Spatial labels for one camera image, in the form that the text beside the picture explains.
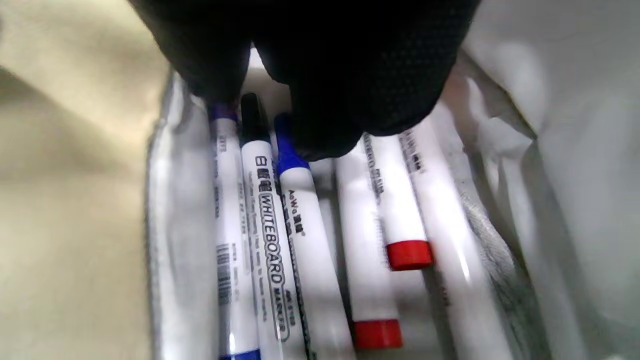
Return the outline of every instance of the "barcode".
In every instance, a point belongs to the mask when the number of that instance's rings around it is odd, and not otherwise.
[[[218,302],[220,305],[231,303],[231,264],[229,244],[218,245]]]

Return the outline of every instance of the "white fabric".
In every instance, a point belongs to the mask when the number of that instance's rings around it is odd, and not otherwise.
[[[637,1],[485,0],[464,46],[534,133],[485,112],[477,142],[558,359],[640,353],[639,16]]]

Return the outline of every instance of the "marker end cap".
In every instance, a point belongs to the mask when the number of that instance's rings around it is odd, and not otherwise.
[[[401,348],[402,331],[398,320],[373,320],[355,322],[356,348],[374,350]]]
[[[433,264],[429,243],[424,240],[401,241],[387,245],[389,266],[393,271],[428,268]]]

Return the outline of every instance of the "beige fabric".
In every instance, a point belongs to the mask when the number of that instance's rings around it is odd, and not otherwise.
[[[168,66],[125,0],[0,1],[0,358],[149,359],[147,138]]]

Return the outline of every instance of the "finger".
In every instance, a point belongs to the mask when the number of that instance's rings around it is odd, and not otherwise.
[[[250,53],[242,11],[206,0],[130,2],[195,95],[209,103],[237,99]]]
[[[366,66],[355,69],[346,91],[352,119],[377,136],[398,134],[431,113],[478,4],[400,2],[386,11],[387,21],[369,27]]]
[[[322,17],[290,9],[254,24],[254,43],[266,70],[274,80],[289,85],[297,153],[315,161],[349,152],[362,130],[346,114],[342,81],[347,67],[335,61],[341,46],[333,42],[341,41],[341,34],[318,31],[326,26]]]

